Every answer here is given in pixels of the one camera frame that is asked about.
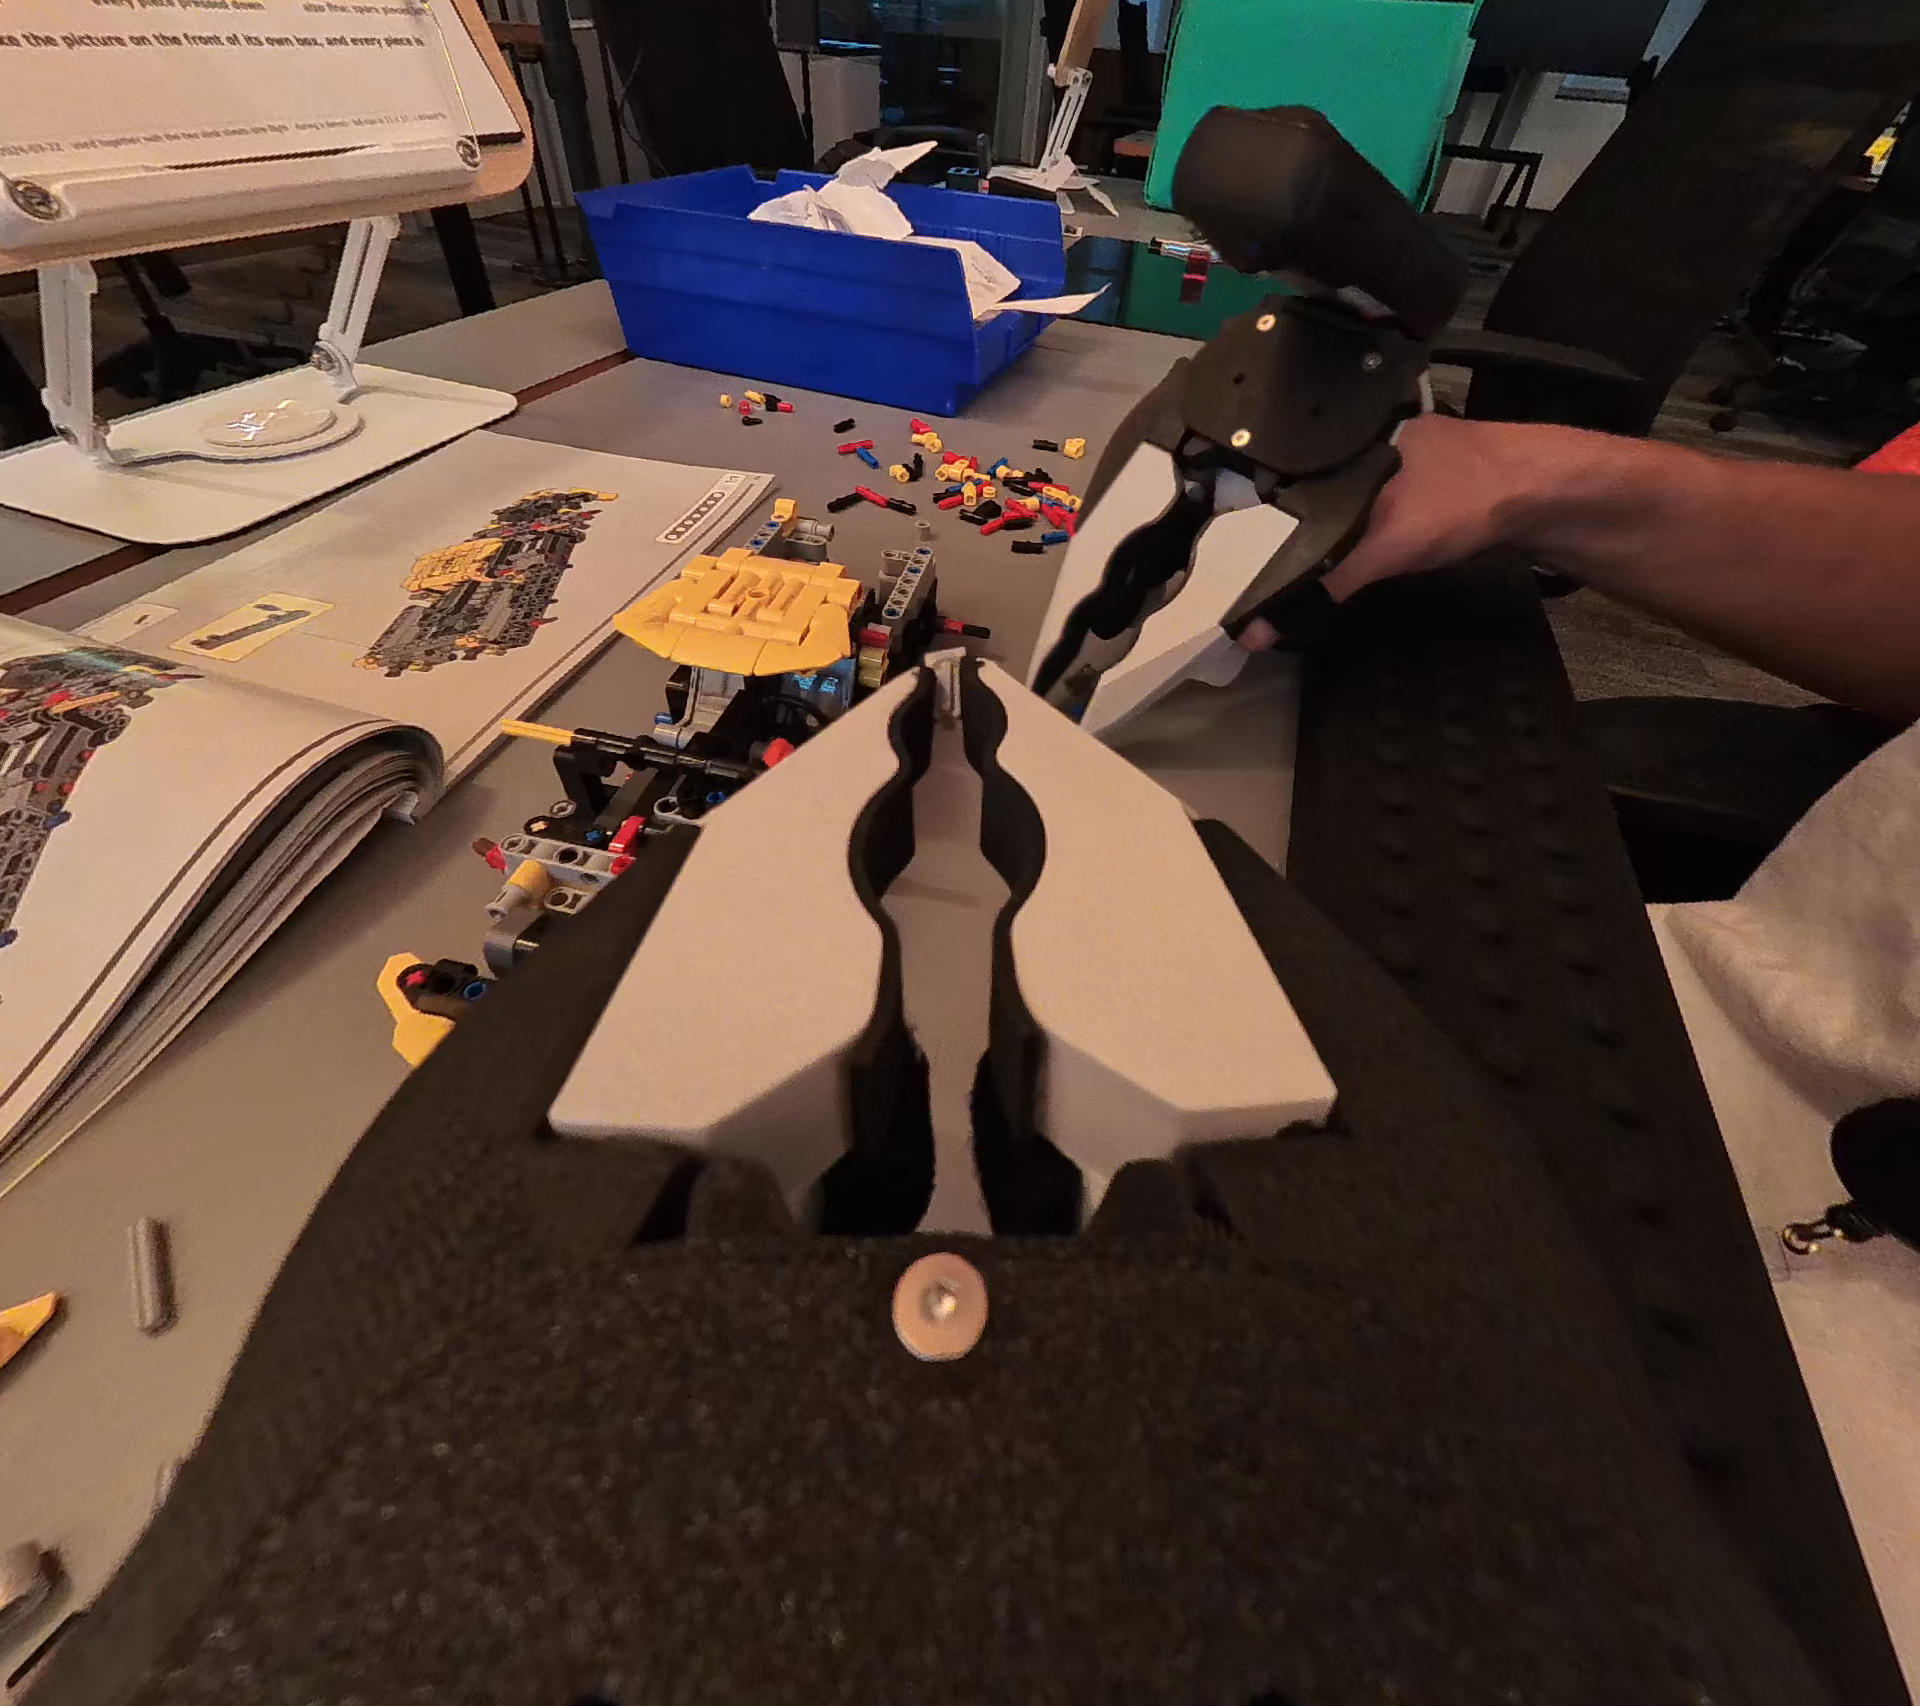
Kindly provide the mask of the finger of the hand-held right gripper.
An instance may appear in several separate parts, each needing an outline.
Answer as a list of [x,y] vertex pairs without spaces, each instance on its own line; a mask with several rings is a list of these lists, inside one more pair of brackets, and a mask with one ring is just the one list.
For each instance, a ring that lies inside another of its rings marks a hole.
[[1105,736],[1220,670],[1237,602],[1297,532],[1233,470],[1123,470],[1067,547],[1067,714]]
[[1208,651],[1183,610],[1208,532],[1208,460],[1137,445],[1069,536],[1026,687],[1046,703],[1155,703]]

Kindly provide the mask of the toy car chassis model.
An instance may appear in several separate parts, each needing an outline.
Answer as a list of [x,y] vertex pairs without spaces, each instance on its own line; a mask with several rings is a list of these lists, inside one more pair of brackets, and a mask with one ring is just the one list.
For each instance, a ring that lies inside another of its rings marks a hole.
[[887,550],[864,584],[829,556],[831,539],[831,523],[780,500],[753,541],[688,559],[616,618],[620,640],[670,667],[646,729],[499,725],[552,748],[563,796],[506,839],[476,843],[499,877],[477,964],[397,953],[381,968],[408,1068],[653,844],[705,827],[888,681],[994,636],[938,606],[934,547]]

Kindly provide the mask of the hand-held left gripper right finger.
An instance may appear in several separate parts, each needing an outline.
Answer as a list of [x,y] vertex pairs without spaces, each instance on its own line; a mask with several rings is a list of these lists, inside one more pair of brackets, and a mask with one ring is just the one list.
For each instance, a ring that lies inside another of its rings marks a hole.
[[975,1084],[982,1179],[1111,1183],[1323,1124],[1333,1078],[1187,809],[982,662],[968,761],[1008,890]]

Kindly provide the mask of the person's right forearm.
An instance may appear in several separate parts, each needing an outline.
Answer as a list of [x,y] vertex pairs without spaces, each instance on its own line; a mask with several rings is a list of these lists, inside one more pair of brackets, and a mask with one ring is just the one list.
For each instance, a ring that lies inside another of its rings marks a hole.
[[1515,511],[1537,559],[1791,687],[1917,720],[1917,477],[1580,434]]

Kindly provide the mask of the scattered small toy pins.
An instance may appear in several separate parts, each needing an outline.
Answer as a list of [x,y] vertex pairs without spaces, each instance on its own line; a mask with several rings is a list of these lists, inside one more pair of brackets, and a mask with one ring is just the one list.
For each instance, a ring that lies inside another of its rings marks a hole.
[[919,539],[953,522],[1048,552],[1069,541],[1093,477],[1093,434],[1050,412],[994,423],[776,390],[724,390],[714,410],[797,482],[802,508],[829,522],[887,519]]

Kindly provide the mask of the blue plastic bin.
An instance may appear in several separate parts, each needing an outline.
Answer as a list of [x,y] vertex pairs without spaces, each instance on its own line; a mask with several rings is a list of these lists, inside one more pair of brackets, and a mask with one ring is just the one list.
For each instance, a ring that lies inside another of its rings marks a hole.
[[1067,294],[1060,205],[893,183],[910,240],[757,208],[820,172],[716,168],[579,198],[625,347],[709,374],[954,418],[1030,351]]

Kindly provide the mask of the crumpled white paper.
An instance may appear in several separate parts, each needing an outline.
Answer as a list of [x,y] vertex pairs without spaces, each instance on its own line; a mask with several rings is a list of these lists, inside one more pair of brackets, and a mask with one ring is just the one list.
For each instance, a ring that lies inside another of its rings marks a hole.
[[1023,296],[1020,278],[971,235],[916,230],[899,203],[893,198],[893,186],[899,181],[908,166],[927,160],[935,150],[935,139],[899,144],[893,149],[872,145],[846,160],[829,183],[783,192],[780,198],[753,208],[750,220],[761,225],[827,230],[954,253],[963,264],[971,319],[976,326],[998,314],[1067,319],[1090,310],[1090,304],[1101,300],[1102,289],[1060,296]]

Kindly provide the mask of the grey desk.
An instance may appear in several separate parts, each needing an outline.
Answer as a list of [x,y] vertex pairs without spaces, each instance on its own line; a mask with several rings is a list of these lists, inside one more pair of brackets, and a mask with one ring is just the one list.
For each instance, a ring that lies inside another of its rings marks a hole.
[[[1097,456],[1134,401],[1190,349],[1175,334],[1056,321],[957,419],[960,443],[994,456],[1086,434]],[[733,378],[631,362],[599,282],[384,340],[374,362],[517,392],[506,430],[520,440],[768,470],[806,508],[846,482],[829,451],[838,419],[899,423],[887,410],[788,388],[794,419],[740,427],[716,412]],[[264,536],[64,574],[55,547],[78,552],[78,539],[33,526],[16,539],[29,555],[3,555],[3,584],[19,581],[19,618],[78,632],[126,602],[160,604],[173,580]],[[938,536],[938,547],[942,606],[989,626],[997,662],[1020,670],[1054,562],[1008,555],[968,526]],[[1281,868],[1296,687],[1286,662],[1253,662],[1226,688],[1187,683],[1116,736],[1116,748],[1187,813],[1224,820]],[[376,968],[402,950],[473,955],[491,875],[470,844],[532,816],[552,787],[547,754],[520,742],[421,827],[381,827],[152,1071],[3,1197],[3,1302],[64,1297],[57,1322],[3,1374],[3,1552],[35,1544],[57,1566],[55,1595],[3,1641],[3,1699],[31,1685],[35,1649],[148,1527],[280,1261],[407,1076]],[[908,1013],[930,1057],[938,1184],[927,1223],[960,1231],[989,1223],[968,1094],[989,1042],[990,923],[1004,896],[980,853],[976,818],[957,729],[942,726],[919,785],[919,853],[888,906]],[[131,1318],[138,1217],[157,1217],[173,1254],[178,1320],[157,1335]]]

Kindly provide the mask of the person's right hand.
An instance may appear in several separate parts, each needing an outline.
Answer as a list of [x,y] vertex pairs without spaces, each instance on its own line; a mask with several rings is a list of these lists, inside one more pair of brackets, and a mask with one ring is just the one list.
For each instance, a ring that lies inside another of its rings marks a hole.
[[1355,541],[1318,591],[1341,606],[1359,591],[1493,552],[1548,497],[1569,430],[1421,415],[1393,440],[1400,467]]

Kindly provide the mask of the open instruction booklet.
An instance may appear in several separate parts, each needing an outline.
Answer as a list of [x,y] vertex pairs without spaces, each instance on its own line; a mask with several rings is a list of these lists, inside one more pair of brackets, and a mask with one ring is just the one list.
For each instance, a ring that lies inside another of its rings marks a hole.
[[473,434],[70,636],[3,622],[3,1184],[768,473]]

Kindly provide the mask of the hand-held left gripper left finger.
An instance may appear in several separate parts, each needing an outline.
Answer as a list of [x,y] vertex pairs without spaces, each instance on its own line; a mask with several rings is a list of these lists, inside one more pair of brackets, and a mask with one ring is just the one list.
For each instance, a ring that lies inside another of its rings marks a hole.
[[927,1061],[887,914],[925,772],[916,667],[710,813],[548,1128],[753,1160],[784,1197],[927,1197]]

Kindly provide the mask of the green tote bag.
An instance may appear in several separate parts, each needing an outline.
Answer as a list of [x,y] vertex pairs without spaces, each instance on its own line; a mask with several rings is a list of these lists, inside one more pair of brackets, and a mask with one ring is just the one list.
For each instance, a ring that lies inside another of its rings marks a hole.
[[1484,0],[1179,0],[1145,181],[1171,208],[1178,160],[1213,107],[1309,107],[1416,208],[1434,192]]

